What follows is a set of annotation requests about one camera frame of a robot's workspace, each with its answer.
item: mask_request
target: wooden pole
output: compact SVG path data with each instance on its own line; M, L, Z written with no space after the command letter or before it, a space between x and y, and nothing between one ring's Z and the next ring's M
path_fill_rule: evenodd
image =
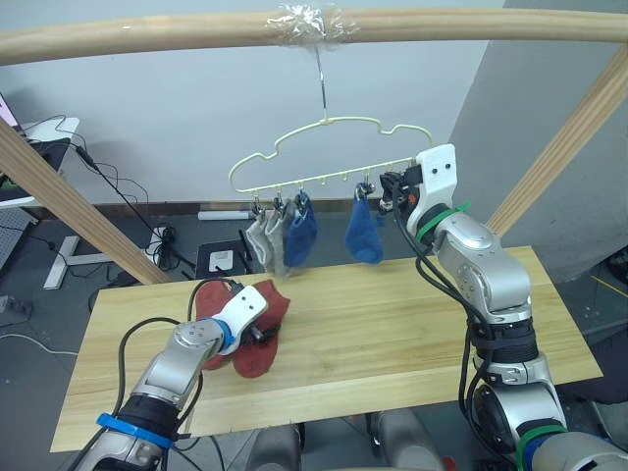
M628 45L610 60L564 126L489 219L500 236L525 213L628 96Z
M63 180L0 119L0 170L98 250L145 285L165 283L157 268L118 228Z
M160 16L43 26L0 33L0 65L128 52L268 46L287 43L268 27L286 12ZM628 42L622 14L523 9L332 9L328 37L338 42L544 39ZM335 38L335 31L350 33Z

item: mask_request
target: green cable tie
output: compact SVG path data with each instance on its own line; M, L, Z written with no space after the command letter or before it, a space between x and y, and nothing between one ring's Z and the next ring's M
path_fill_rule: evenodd
M562 425L543 425L523 434L523 437L521 437L521 440L519 440L517 444L517 471L526 471L523 463L523 454L529 442L543 435L562 434L564 432L567 432L567 429Z
M420 242L423 236L431 229L439 224L447 216L451 216L455 213L463 213L467 210L467 208L471 206L471 201L467 201L466 203L462 203L460 206L456 206L455 208L447 209L442 213L438 214L434 218L432 218L428 223L423 226L418 233L416 233L416 239Z

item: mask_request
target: white plastic hanger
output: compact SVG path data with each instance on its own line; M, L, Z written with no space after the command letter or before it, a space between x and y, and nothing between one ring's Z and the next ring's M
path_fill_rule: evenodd
M354 173L358 173L361 172L364 174L365 177L369 176L369 173L372 169L377 169L377 168L381 168L381 167L392 167L395 164L401 164L404 162L407 162L408 164L412 162L412 160L414 159L414 157L406 157L403 159L397 159L397 160L390 160L389 162L382 162L380 164L373 164L373 165L367 165L364 167L357 167L354 169L347 169L347 170L342 170L339 172L333 172L331 174L323 174L323 175L317 175L315 177L308 177L308 178L304 178L304 179L298 179L298 180L292 180L289 182L281 182L281 183L272 183L272 184L265 184L263 186L256 186L256 187L251 187L251 188L238 188L236 187L236 185L234 184L234 175L236 173L236 171L242 167L246 162L249 162L253 159L256 158L261 158L264 160L272 160L275 157L280 155L281 152L281 144L282 142L284 142L285 140L289 139L290 137L293 137L297 134L300 134L302 132L306 132L309 130L313 130L315 128L319 128L321 126L329 126L329 125L333 125L335 123L342 123L342 122L367 122L367 123L374 123L375 125L377 125L377 132L381 135L392 135L394 134L397 130L412 130L412 131L419 131L422 132L423 134L425 134L430 142L430 144L433 143L432 140L432 134L426 130L425 128L421 128L420 126L414 126L414 125L395 125L393 126L389 131L384 129L384 126L382 125L382 122L380 120L377 120L375 118L368 118L368 117L364 117L364 116L338 116L338 117L334 117L334 118L329 118L327 116L327 96L325 93L325 80L323 77L323 69L321 67L321 58L318 52L318 48L315 48L315 53L316 53L316 62L318 65L318 71L319 71L319 76L320 76L320 80L321 80L321 91L322 91L322 95L323 95L323 119L320 121L317 121L316 123L312 123L310 125L307 126L303 126L302 128L298 128L294 131L290 131L284 135L282 135L280 138L278 138L275 141L275 152L273 152L272 154L266 155L266 154L262 154L261 152L255 152L251 155L249 155L248 157L244 157L243 159L239 160L230 170L229 170L229 183L231 185L231 187L237 191L238 193L253 193L254 195L257 195L259 193L259 191L265 190L265 189L273 189L275 190L277 193L281 193L282 188L285 186L290 186L295 184L299 189L303 189L303 185L307 182L320 182L321 184L325 184L327 182L327 179L329 178L333 178L333 177L342 177L342 179L344 181L348 180L348 176L350 174L354 174Z

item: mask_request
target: floor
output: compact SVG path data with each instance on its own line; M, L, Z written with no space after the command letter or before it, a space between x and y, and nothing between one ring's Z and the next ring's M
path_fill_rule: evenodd
M325 243L315 246L307 265L351 263L352 259L343 246L347 215L325 213L317 215L317 218L319 240ZM144 246L149 241L148 230L136 219L112 221L136 244ZM241 221L198 221L195 216L151 218L151 223L155 225L165 222L177 228L176 248L192 260L195 260L196 249L201 243L237 238L237 229L244 229L250 224ZM29 234L52 240L59 246L63 237L73 232L59 221L44 221ZM387 259L410 256L392 221L387 221L380 229L380 235ZM86 243L79 250L82 253L92 251ZM42 286L54 257L55 254L41 241L24 238L20 243L0 273L0 294L31 301L34 312L27 322L0 327L0 335L25 334L40 339L52 348L78 351L89 320L87 299L107 284L107 269L101 267L88 278L80 278L80 275L91 272L93 267L77 267L76 275L67 275L60 289L44 290ZM120 271L113 265L109 268L111 275ZM628 322L628 298L601 285L592 276L613 283L605 268L599 266L578 279L557 286L590 344L625 329ZM172 278L184 279L179 271L173 272ZM67 469L73 454L50 453L48 449L72 374L74 358L47 354L21 339L0 340L0 358L0 417L3 422L0 455L3 468ZM591 414L582 404L568 403L565 409L572 429L596 430ZM471 437L455 403L417 407L415 412L431 434L439 453L453 458L458 469L470 470L473 459L486 457ZM624 414L623 417L628 418L628 407L622 404L613 414L615 417ZM255 434L242 432L217 437L230 471L244 469ZM451 439L452 434L455 434L455 440ZM207 438L201 439L186 454L203 470L219 469L216 450ZM193 469L175 453L171 455L171 470ZM376 458L371 453L362 416L308 423L302 463L305 471L385 464L382 458Z

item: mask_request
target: red sock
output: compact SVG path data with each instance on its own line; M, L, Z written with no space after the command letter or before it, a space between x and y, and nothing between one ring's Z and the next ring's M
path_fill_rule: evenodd
M232 293L221 281L207 283L196 293L196 320L206 319L218 314L232 298ZM220 368L230 357L216 355L203 363L203 370Z
M264 332L282 323L290 300L279 294L272 280L257 283L255 287L268 302L268 310L255 321L257 329ZM259 345L242 345L234 353L235 370L243 378L257 378L267 373L277 355L278 343L279 337L274 336Z

